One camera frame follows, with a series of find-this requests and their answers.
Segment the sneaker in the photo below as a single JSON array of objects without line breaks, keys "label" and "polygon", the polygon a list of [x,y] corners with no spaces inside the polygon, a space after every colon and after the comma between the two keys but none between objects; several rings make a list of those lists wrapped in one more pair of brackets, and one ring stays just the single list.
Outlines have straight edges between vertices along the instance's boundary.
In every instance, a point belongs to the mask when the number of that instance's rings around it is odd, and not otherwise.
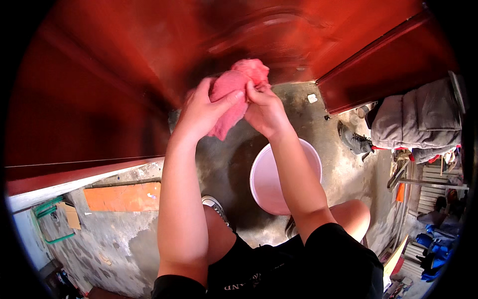
[{"label": "sneaker", "polygon": [[203,205],[212,207],[216,211],[216,213],[218,213],[219,216],[221,216],[224,223],[230,228],[229,221],[226,218],[226,214],[224,213],[224,209],[222,209],[222,206],[219,203],[219,201],[217,201],[217,199],[215,199],[214,197],[210,195],[205,195],[202,197],[202,201],[203,201]]},{"label": "sneaker", "polygon": [[372,141],[370,141],[369,138],[358,135],[343,124],[341,124],[340,129],[338,130],[338,135],[340,136],[340,139],[342,139],[342,143],[350,148],[350,151],[356,155],[374,152],[372,150]]},{"label": "sneaker", "polygon": [[297,232],[297,226],[295,225],[295,220],[291,216],[289,218],[289,221],[287,222],[287,225],[285,226],[285,235],[287,239],[292,239],[298,234]]}]

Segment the boot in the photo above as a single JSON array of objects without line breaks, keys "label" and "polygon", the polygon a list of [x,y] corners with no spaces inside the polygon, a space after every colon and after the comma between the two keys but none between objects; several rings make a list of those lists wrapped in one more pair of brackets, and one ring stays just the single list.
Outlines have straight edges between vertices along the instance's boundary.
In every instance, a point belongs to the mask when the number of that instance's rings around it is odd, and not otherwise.
[{"label": "boot", "polygon": [[362,153],[369,153],[374,152],[372,150],[372,141],[367,139],[365,136],[360,136],[355,132],[352,132],[347,126],[341,125],[340,129],[338,130],[338,135],[340,139],[342,139],[342,143],[349,147],[350,150],[358,155]]}]

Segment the wet floor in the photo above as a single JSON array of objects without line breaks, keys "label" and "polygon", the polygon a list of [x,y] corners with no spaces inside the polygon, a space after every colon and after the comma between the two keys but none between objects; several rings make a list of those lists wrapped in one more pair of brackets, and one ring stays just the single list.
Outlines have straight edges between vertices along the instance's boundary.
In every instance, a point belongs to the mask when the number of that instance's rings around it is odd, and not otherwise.
[{"label": "wet floor", "polygon": [[[283,84],[273,88],[300,138],[318,152],[323,169],[322,185],[329,206],[359,199],[370,207],[371,223],[366,238],[370,249],[379,254],[389,242],[393,225],[391,193],[386,188],[390,177],[391,153],[377,151],[367,157],[352,154],[341,143],[337,123],[369,136],[365,122],[352,125],[350,113],[332,116],[327,112],[314,83]],[[310,103],[307,95],[319,100]],[[273,216],[255,203],[249,188],[252,163],[267,139],[245,120],[232,128],[225,142],[205,137],[197,147],[196,164],[203,195],[214,196],[224,207],[231,225],[252,247],[277,245],[286,241],[286,216]],[[121,175],[121,183],[160,181],[162,165],[148,165]],[[96,183],[118,184],[117,178]],[[55,256],[65,265],[81,289],[98,286],[130,296],[148,298],[157,275],[159,255],[156,247],[157,212],[91,212],[82,189],[67,197],[74,203],[82,223],[77,235],[51,245]],[[60,221],[64,217],[59,212]],[[66,222],[45,217],[44,229],[54,236],[68,232]]]}]

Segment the pink cloth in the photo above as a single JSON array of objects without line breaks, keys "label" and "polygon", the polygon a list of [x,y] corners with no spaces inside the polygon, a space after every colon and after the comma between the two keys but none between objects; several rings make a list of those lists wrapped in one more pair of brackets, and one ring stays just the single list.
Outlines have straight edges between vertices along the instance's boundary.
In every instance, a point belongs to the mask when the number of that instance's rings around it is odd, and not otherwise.
[{"label": "pink cloth", "polygon": [[[254,82],[255,86],[267,85],[270,87],[267,79],[268,73],[269,68],[263,65],[259,59],[239,60],[231,67],[230,71],[217,78],[209,99],[211,102],[215,102],[235,90],[242,90],[246,94],[246,85],[250,80]],[[248,106],[249,104],[245,98],[239,100],[236,105],[232,106],[219,118],[214,128],[207,135],[215,136],[224,141],[229,129],[244,117]]]}]

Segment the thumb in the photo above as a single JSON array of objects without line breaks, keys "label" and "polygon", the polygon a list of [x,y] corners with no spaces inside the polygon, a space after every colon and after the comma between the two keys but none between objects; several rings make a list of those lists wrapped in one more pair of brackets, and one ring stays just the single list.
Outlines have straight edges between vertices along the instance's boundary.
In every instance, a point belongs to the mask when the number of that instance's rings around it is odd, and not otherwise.
[{"label": "thumb", "polygon": [[223,96],[220,100],[215,101],[212,105],[214,110],[221,116],[241,99],[244,99],[244,92],[242,90],[235,90]]},{"label": "thumb", "polygon": [[255,89],[254,87],[254,82],[249,81],[247,82],[246,85],[246,91],[247,91],[247,98],[258,105],[264,105],[264,94],[262,92],[259,92]]}]

